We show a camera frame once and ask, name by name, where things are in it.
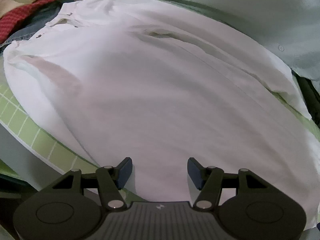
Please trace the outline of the blue denim jeans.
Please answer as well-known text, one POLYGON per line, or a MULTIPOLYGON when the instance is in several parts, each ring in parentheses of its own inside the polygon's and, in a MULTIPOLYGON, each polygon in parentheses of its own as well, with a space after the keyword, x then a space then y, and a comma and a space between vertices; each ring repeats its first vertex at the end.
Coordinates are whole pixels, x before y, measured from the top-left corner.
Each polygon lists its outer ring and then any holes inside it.
POLYGON ((12 41, 28 40, 31 38, 58 14, 63 3, 74 1, 75 0, 56 0, 40 6, 39 9, 14 27, 10 33, 5 34, 4 38, 1 38, 1 51, 11 44, 12 41))

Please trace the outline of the light blue carrot-print quilt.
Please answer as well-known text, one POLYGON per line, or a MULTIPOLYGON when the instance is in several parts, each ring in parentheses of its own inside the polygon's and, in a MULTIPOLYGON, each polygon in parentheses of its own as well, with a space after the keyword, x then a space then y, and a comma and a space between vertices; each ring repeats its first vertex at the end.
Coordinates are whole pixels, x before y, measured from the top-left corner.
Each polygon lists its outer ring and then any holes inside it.
POLYGON ((319 0, 167 0, 253 38, 319 88, 319 0))

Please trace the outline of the red knitted garment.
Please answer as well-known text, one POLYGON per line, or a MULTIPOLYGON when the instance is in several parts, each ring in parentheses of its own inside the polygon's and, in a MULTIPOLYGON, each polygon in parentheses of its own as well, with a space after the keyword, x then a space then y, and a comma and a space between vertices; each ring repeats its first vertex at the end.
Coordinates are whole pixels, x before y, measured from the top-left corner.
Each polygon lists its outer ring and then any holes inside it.
POLYGON ((3 43, 9 37, 10 33, 26 18, 35 13, 42 6, 55 1, 57 0, 36 0, 31 4, 22 5, 6 12, 1 17, 1 43, 3 43))

